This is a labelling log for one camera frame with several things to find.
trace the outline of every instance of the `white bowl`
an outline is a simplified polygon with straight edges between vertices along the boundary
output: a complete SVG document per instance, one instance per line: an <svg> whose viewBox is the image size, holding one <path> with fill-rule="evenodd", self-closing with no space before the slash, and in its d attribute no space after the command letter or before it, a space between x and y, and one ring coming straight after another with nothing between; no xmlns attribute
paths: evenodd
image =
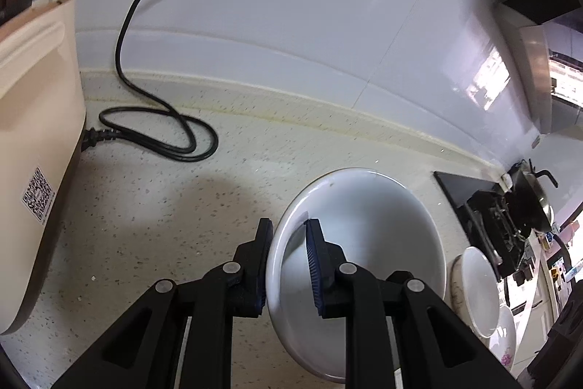
<svg viewBox="0 0 583 389"><path fill-rule="evenodd" d="M454 262L451 303L477 336L492 336L500 316L498 287L494 270L480 249L469 247Z"/></svg>
<svg viewBox="0 0 583 389"><path fill-rule="evenodd" d="M334 382L345 377L345 319L324 320L314 306L305 249L308 218L342 246L348 261L380 279L406 270L439 296L445 259L431 216L399 182L373 170L347 168L320 177L292 201L267 259L267 305L283 346L302 367Z"/></svg>
<svg viewBox="0 0 583 389"><path fill-rule="evenodd" d="M510 371L516 355L516 326L514 315L506 305L500 307L500 318L488 344L492 354Z"/></svg>

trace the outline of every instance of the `speckled countertop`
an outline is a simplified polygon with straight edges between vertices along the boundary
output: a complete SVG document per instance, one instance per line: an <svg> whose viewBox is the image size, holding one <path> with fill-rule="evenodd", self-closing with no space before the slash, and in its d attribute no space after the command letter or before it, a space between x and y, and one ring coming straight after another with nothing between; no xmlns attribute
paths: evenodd
<svg viewBox="0 0 583 389"><path fill-rule="evenodd" d="M89 125L107 105L88 101ZM467 240L431 174L492 173L456 154L216 110L189 113L219 133L219 150L202 163L170 162L120 141L83 153L42 295L24 326L0 337L31 387L50 387L156 280L197 279L228 261L253 238L259 218L276 225L296 194L326 172L374 168L410 188L431 213L449 263ZM179 137L165 118L127 122ZM291 359L266 310L258 320L235 319L232 361L233 387L334 387Z"/></svg>

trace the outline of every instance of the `qr code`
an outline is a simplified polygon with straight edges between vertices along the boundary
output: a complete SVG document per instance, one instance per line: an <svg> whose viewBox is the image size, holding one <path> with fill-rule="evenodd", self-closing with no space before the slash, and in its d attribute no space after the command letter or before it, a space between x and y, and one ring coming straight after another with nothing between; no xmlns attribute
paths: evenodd
<svg viewBox="0 0 583 389"><path fill-rule="evenodd" d="M55 193L50 183L37 167L33 177L28 182L22 202L36 216L37 220L44 224L54 196Z"/></svg>

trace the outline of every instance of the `power cord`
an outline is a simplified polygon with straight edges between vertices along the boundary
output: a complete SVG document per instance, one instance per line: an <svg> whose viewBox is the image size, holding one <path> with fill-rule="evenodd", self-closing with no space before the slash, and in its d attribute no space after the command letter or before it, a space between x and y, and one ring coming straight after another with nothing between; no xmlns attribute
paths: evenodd
<svg viewBox="0 0 583 389"><path fill-rule="evenodd" d="M138 8L140 1L141 0L133 0L121 27L120 35L116 44L116 72L120 80L129 89L160 104L161 106L164 106L165 109L149 108L146 106L115 106L112 108L104 109L99 113L99 120L104 126L110 129L96 131L94 128L91 128L90 130L85 131L85 135L82 140L82 150L85 150L88 147L93 147L98 142L104 140L123 139L129 142L133 142L134 144L141 145L142 147L147 148L148 150L163 157L167 157L168 159L176 160L179 162L199 162L200 160L208 159L219 147L219 137L211 125L205 121L202 121L202 119L180 114L168 102L159 98L155 94L140 88L138 85L130 81L121 67L121 46L124 43L124 37L128 31L129 23L132 20L133 14ZM107 119L107 116L119 112L146 112L151 114L158 114L161 116L170 116L171 118L174 118L176 121L178 121L180 127L186 133L189 145L188 147L178 147L176 145L168 144L167 142L155 139L151 136L136 131L135 129L127 128L121 124L117 124L116 122ZM211 136L211 145L203 153L192 154L196 150L196 138L189 123L197 124L203 127Z"/></svg>

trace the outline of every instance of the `gas stove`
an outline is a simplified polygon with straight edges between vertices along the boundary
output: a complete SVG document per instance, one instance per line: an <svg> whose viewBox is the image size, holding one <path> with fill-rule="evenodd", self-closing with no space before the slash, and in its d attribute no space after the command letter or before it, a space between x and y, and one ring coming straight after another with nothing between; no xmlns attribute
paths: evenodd
<svg viewBox="0 0 583 389"><path fill-rule="evenodd" d="M495 182L435 172L470 242L488 258L498 281L521 265L531 226L513 192Z"/></svg>

